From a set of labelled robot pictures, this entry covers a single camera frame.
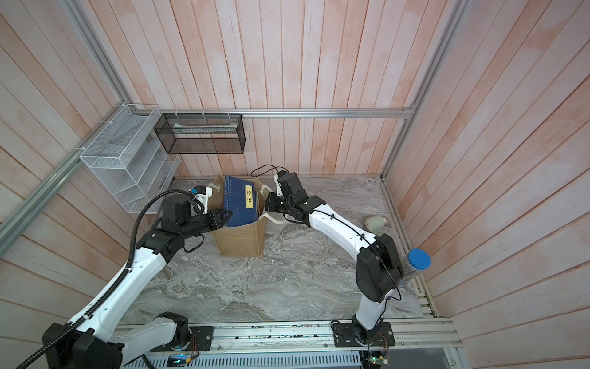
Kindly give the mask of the small blue book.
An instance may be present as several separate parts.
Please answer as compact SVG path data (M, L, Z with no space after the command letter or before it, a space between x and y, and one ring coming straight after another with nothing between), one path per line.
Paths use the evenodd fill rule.
M224 210L231 212L227 227L240 227L258 219L257 193L253 182L224 176Z

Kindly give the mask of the brown canvas tote bag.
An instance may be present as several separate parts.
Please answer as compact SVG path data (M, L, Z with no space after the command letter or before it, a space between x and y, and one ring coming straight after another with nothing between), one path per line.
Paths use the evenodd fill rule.
M268 222L282 224L282 221L271 217L264 209L267 196L273 189L261 181L245 180L253 182L257 193L258 219L255 223L240 227L223 227L213 232L213 237L223 256L232 258L261 257L264 254L264 241ZM208 200L209 209L224 209L224 176L219 175L210 183L212 196Z

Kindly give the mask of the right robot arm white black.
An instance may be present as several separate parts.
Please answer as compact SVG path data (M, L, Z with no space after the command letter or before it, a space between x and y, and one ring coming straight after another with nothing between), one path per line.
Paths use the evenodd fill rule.
M323 199L308 195L294 172L279 171L274 182L276 191L265 201L267 212L281 213L290 223L304 224L326 235L356 262L361 300L351 330L360 344L369 344L383 323L387 301L399 292L404 276L395 241L389 235L365 232Z

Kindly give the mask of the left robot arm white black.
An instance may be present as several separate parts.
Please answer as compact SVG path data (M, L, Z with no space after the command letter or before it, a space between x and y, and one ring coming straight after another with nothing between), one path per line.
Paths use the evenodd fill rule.
M161 346L197 349L187 318L171 312L120 338L114 336L125 312L186 240L223 228L232 216L228 210L207 209L196 192L178 189L157 195L140 214L157 201L162 202L161 218L142 238L133 228L127 263L67 324L52 324L42 337L42 348L21 363L22 368L41 357L50 368L120 368Z

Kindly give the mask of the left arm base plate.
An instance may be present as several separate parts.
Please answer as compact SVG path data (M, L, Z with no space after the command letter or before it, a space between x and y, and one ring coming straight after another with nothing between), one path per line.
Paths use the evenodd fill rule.
M213 326L189 326L187 344L184 349L195 355L197 352L209 351L212 346L214 327Z

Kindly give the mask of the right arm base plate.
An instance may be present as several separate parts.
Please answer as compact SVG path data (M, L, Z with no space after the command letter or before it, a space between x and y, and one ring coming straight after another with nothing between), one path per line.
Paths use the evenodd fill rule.
M336 347L394 347L396 341L390 323L382 321L376 324L372 330L366 330L360 323L331 321L330 328L333 332L334 345Z

